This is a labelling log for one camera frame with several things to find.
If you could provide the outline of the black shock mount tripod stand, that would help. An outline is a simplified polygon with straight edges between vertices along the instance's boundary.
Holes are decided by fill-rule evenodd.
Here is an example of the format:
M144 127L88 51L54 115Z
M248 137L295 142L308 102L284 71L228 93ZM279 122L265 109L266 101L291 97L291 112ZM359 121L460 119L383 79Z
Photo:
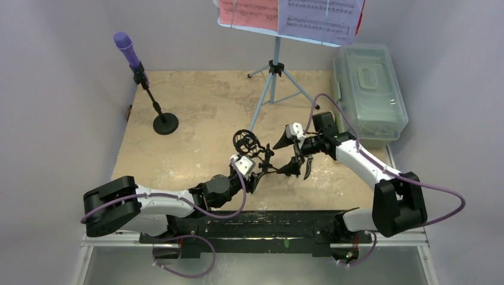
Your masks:
M250 159L257 158L260 160L260 176L271 173L279 174L279 169L270 162L270 159L275 155L270 148L270 144L268 143L266 146L262 146L253 132L247 129L237 131L232 137L232 143L240 155Z

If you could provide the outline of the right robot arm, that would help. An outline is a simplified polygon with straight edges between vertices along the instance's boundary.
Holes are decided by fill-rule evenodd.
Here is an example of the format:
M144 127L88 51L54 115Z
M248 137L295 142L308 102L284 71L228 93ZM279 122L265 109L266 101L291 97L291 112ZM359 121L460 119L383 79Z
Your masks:
M373 191L371 209L355 208L337 214L335 237L349 241L359 231L379 232L389 238L406 230L422 226L427 221L427 210L420 180L413 172L401 173L389 168L365 148L349 132L339 132L331 112L312 116L316 133L306 136L300 123L286 125L284 133L274 145L280 149L289 145L294 155L278 174L300 175L301 166L310 155L324 153L351 169Z

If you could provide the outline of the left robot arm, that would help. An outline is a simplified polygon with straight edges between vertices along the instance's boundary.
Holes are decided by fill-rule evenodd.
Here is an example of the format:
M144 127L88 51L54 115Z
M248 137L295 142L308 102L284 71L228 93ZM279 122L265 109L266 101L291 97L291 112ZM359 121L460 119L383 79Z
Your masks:
M172 242L177 227L170 217L181 219L230 219L239 215L214 214L241 192L252 194L261 176L256 173L241 176L232 171L229 176L215 175L209 181L183 191L161 191L136 184L133 176L122 176L83 195L84 216L80 222L91 238L128 230L156 236L161 242Z

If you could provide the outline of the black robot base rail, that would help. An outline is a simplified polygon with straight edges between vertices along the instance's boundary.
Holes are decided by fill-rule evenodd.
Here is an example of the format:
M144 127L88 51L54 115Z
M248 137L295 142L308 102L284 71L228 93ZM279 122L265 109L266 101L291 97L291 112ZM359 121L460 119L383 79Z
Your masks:
M353 261L359 244L371 245L363 231L335 233L336 216L342 210L243 211L219 220L170 217L166 233L151 237L142 233L141 244L152 244L155 257L200 258L201 254L310 254ZM284 247L289 239L290 247Z

